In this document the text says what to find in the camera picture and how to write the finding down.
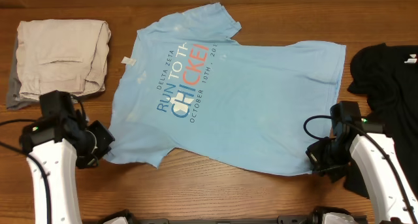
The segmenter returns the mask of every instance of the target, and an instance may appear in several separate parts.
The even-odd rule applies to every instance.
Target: wooden table
[[[112,31],[106,92],[85,102],[92,120],[110,124],[112,99],[130,56],[136,30],[173,12],[191,7],[118,7],[0,10],[0,119],[37,118],[39,106],[8,112],[5,108],[12,48],[19,21],[55,19],[106,20]],[[418,44],[418,5],[413,3],[335,3],[227,6],[242,30],[240,44],[281,46],[300,40],[327,40],[347,45],[340,100],[364,97],[346,91],[349,62],[361,48]],[[0,140],[18,146],[22,124],[1,128]],[[263,218],[307,214],[317,205],[366,214],[373,222],[370,201],[317,176],[283,177],[250,172],[183,150],[174,150],[157,170],[150,165],[113,165],[77,170],[83,219],[99,219],[124,208],[138,218],[215,219]],[[0,223],[33,223],[33,190],[28,165],[21,155],[0,148]]]

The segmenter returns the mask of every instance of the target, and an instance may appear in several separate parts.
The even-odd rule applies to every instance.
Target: beige fabric
[[[97,20],[20,22],[18,77],[22,99],[53,90],[83,96],[104,91],[110,30]]]

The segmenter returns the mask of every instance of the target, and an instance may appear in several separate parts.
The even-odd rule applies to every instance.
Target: black cloth
[[[418,63],[404,63],[418,46],[379,44],[351,61],[348,91],[366,94],[367,103],[391,134],[396,156],[418,197]]]

